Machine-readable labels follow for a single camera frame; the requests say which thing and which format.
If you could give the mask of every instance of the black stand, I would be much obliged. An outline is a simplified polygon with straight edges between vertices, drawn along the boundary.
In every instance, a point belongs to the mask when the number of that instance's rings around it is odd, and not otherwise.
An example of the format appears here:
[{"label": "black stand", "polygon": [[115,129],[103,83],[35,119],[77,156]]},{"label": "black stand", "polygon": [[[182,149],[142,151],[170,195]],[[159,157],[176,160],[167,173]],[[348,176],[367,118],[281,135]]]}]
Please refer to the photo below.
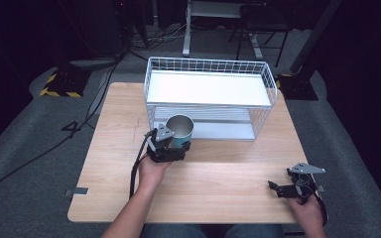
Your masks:
[{"label": "black stand", "polygon": [[309,80],[303,80],[297,75],[278,74],[277,86],[286,100],[318,101],[317,94]]},{"label": "black stand", "polygon": [[30,1],[32,17],[41,22],[42,39],[58,70],[54,71],[41,95],[81,97],[91,75],[90,71],[73,66],[66,55],[60,29],[55,15],[49,14],[52,4],[44,1]]}]

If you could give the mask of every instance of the stand base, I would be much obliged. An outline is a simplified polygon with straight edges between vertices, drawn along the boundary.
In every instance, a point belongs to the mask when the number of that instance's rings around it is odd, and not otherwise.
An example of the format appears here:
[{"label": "stand base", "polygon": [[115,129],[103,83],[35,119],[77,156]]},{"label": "stand base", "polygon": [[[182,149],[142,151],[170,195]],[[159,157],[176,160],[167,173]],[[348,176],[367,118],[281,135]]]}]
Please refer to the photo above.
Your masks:
[{"label": "stand base", "polygon": [[297,75],[278,74],[277,87],[287,100],[318,101],[317,94],[309,81],[299,80]]},{"label": "stand base", "polygon": [[55,70],[40,95],[82,97],[90,76],[89,70]]}]

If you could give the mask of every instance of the black cable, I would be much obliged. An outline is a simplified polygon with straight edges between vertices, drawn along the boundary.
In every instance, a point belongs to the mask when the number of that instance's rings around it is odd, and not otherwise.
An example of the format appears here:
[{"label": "black cable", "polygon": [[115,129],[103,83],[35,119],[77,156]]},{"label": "black cable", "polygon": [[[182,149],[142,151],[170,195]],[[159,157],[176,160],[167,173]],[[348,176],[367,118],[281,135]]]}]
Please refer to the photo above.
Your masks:
[{"label": "black cable", "polygon": [[306,235],[303,231],[297,231],[297,232],[285,232],[284,236],[304,236]]},{"label": "black cable", "polygon": [[314,196],[317,198],[317,202],[319,203],[319,206],[320,206],[320,211],[322,212],[322,218],[323,218],[322,226],[325,226],[327,224],[326,206],[324,205],[323,200],[316,193],[314,193]]},{"label": "black cable", "polygon": [[[100,98],[100,101],[98,102],[97,108],[98,108],[98,106],[101,104],[101,101],[102,101],[103,98],[104,98],[104,94],[105,94],[105,92],[106,92],[107,85],[109,84],[109,82],[110,82],[110,77],[111,77],[111,74],[110,74],[110,76],[109,76],[109,72],[110,72],[111,70],[113,70],[112,68],[113,68],[113,67],[111,67],[111,68],[106,72],[106,79],[105,79],[105,81],[104,81],[104,82],[101,84],[101,86],[98,88],[97,93],[95,93],[94,98],[92,99],[92,101],[94,101],[95,98],[97,97],[98,93],[100,92],[101,88],[103,88],[103,86],[106,85],[106,87],[104,88],[103,93],[101,94],[101,98]],[[95,130],[95,126],[91,126],[91,125],[88,123],[88,121],[86,120],[86,118],[88,117],[89,110],[91,109],[91,106],[92,106],[92,103],[89,104],[88,109],[86,110],[85,121],[86,121],[86,124],[87,124],[90,128],[92,128],[93,130]]]},{"label": "black cable", "polygon": [[91,65],[76,65],[75,67],[83,71],[95,71],[106,67],[111,67],[117,63],[118,59],[109,62],[94,63]]},{"label": "black cable", "polygon": [[151,136],[153,131],[150,131],[145,135],[144,141],[142,142],[141,149],[138,152],[137,159],[135,160],[134,166],[132,167],[131,171],[131,183],[129,186],[129,199],[134,195],[134,190],[135,190],[135,177],[137,176],[139,164],[141,161],[145,158],[141,158],[142,151],[144,150],[144,146],[147,143],[147,139]]},{"label": "black cable", "polygon": [[[109,74],[109,78],[111,77],[113,71],[114,71],[114,68],[116,68],[116,66],[119,64],[120,60],[117,61],[117,63],[110,69],[110,74]],[[106,86],[104,88],[104,93],[105,91],[107,91],[107,88],[108,88],[108,85],[109,83],[106,83]],[[45,152],[39,154],[38,156],[30,159],[28,162],[24,163],[23,165],[17,167],[15,170],[11,171],[10,173],[8,173],[7,175],[5,175],[4,177],[0,178],[0,183],[2,181],[4,181],[5,179],[7,179],[8,177],[10,177],[11,175],[13,175],[14,173],[16,173],[17,171],[19,171],[20,169],[24,168],[25,166],[29,165],[30,163],[38,160],[39,158],[45,156],[46,154],[48,154],[49,152],[53,151],[54,149],[56,149],[57,147],[59,147],[60,145],[62,145],[64,142],[66,142],[68,139],[72,138],[73,135],[78,132],[88,121],[89,119],[95,114],[95,112],[97,111],[97,108],[100,106],[101,102],[103,100],[103,96],[100,98],[100,101],[98,102],[97,106],[95,107],[95,109],[92,111],[92,113],[85,119],[84,122],[82,122],[82,124],[79,125],[78,128],[74,129],[68,136],[66,136],[63,140],[61,140],[60,142],[58,142],[57,144],[55,144],[54,146],[52,146],[50,149],[46,150]]]},{"label": "black cable", "polygon": [[144,58],[144,57],[142,57],[142,56],[132,52],[131,50],[129,50],[129,53],[131,53],[136,58],[139,58],[139,59],[144,60],[144,61],[148,61],[148,59],[146,59],[146,58]]},{"label": "black cable", "polygon": [[173,37],[174,34],[184,31],[186,29],[185,26],[186,25],[180,26],[178,29],[171,30],[168,33],[166,32],[166,30],[164,30],[164,33],[162,35],[160,35],[160,36],[157,36],[157,34],[160,32],[160,30],[157,31],[156,34],[154,34],[153,37],[149,38],[150,42],[149,42],[149,47],[148,48],[147,47],[143,47],[143,46],[136,46],[135,45],[136,41],[134,41],[132,39],[131,40],[131,46],[130,46],[130,48],[133,49],[133,50],[136,50],[136,51],[146,51],[146,50],[152,50],[152,49],[158,47],[160,44],[169,43],[169,42],[175,41],[176,39],[182,38],[182,37],[185,36],[185,35],[181,35],[181,36]]}]

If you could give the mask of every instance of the wooden table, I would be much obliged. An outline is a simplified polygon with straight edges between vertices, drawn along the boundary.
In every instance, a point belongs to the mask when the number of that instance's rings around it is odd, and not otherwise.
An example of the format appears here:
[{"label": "wooden table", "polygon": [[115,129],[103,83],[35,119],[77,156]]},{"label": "wooden table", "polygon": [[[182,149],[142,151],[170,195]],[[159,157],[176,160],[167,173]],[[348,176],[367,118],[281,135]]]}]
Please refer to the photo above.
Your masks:
[{"label": "wooden table", "polygon": [[[74,222],[110,222],[129,197],[132,165],[150,130],[142,83],[110,85],[68,212]],[[281,93],[256,141],[192,140],[159,186],[147,222],[294,223],[268,180],[292,184],[286,168],[307,162]]]}]

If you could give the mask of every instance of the chair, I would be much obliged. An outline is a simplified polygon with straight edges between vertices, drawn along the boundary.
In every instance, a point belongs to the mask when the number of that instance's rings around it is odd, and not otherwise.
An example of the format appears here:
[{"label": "chair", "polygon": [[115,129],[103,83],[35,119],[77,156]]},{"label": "chair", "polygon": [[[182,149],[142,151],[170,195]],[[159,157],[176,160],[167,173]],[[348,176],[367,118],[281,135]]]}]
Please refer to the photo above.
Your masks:
[{"label": "chair", "polygon": [[[283,52],[286,39],[288,37],[290,28],[287,24],[286,18],[281,12],[280,8],[268,1],[263,1],[257,4],[245,4],[240,7],[240,21],[239,25],[234,29],[228,42],[234,37],[237,29],[240,28],[239,45],[237,47],[236,60],[239,60],[239,54],[242,44],[243,34],[271,34],[264,46],[259,46],[260,49],[280,49],[275,66],[280,62],[281,54]],[[276,33],[285,33],[283,42],[280,47],[266,46],[269,41],[275,36]]]}]

